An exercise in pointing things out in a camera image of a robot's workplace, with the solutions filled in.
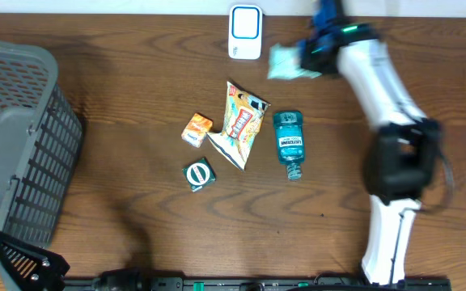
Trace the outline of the light teal tissue packet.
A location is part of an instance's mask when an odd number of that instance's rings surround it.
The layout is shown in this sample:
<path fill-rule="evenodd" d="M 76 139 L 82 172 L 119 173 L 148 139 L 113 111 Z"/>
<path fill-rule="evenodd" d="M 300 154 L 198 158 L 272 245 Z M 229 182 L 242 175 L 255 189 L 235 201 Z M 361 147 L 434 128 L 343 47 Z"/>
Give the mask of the light teal tissue packet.
<path fill-rule="evenodd" d="M 300 65 L 299 49 L 275 44 L 269 50 L 267 79 L 292 80 L 296 78 L 318 78 L 322 73 L 305 70 Z"/>

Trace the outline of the teal mouthwash bottle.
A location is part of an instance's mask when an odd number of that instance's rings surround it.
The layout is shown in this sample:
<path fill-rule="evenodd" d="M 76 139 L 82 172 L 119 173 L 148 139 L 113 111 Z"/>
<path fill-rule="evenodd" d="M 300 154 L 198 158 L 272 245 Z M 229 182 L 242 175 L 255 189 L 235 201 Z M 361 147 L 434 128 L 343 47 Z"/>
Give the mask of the teal mouthwash bottle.
<path fill-rule="evenodd" d="M 297 181 L 302 177 L 301 164 L 305 160 L 303 140 L 303 114 L 299 111 L 282 111 L 273 115 L 277 156 L 286 167 L 287 178 Z"/>

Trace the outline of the yellow snack bag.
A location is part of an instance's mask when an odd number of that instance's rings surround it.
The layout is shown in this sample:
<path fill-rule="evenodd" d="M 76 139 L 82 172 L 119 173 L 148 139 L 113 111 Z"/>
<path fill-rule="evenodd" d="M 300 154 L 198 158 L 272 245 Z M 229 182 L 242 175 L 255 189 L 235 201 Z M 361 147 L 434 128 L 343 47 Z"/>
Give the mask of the yellow snack bag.
<path fill-rule="evenodd" d="M 245 171 L 252 145 L 270 106 L 265 100 L 227 82 L 222 130 L 207 133 L 207 137 L 212 146 L 241 171 Z"/>

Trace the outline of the orange small box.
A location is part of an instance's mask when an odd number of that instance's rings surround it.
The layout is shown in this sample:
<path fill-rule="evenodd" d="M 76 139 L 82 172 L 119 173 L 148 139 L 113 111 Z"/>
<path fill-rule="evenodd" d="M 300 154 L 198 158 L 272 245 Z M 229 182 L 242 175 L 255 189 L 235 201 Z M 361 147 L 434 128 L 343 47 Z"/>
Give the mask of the orange small box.
<path fill-rule="evenodd" d="M 195 113 L 184 127 L 181 138 L 191 146 L 200 148 L 212 126 L 213 121 L 211 119 Z"/>

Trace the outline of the green small box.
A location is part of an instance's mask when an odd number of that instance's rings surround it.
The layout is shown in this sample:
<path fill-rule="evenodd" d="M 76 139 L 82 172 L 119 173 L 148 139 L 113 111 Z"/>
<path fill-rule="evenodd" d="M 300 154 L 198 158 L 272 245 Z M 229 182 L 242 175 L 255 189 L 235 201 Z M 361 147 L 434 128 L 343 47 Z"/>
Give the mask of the green small box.
<path fill-rule="evenodd" d="M 198 192 L 216 181 L 213 168 L 206 158 L 201 158 L 182 169 L 192 192 Z"/>

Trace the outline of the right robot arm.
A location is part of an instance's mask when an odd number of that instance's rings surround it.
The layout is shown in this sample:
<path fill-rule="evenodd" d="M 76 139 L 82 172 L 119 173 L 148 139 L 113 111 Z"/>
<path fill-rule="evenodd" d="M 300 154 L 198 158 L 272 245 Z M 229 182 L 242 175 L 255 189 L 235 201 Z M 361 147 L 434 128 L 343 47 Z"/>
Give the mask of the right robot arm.
<path fill-rule="evenodd" d="M 441 127 L 414 103 L 379 33 L 352 22 L 341 1 L 321 0 L 312 26 L 300 46 L 301 67 L 343 77 L 373 132 L 362 171 L 371 205 L 362 273 L 370 285 L 398 285 L 422 192 L 433 179 Z"/>

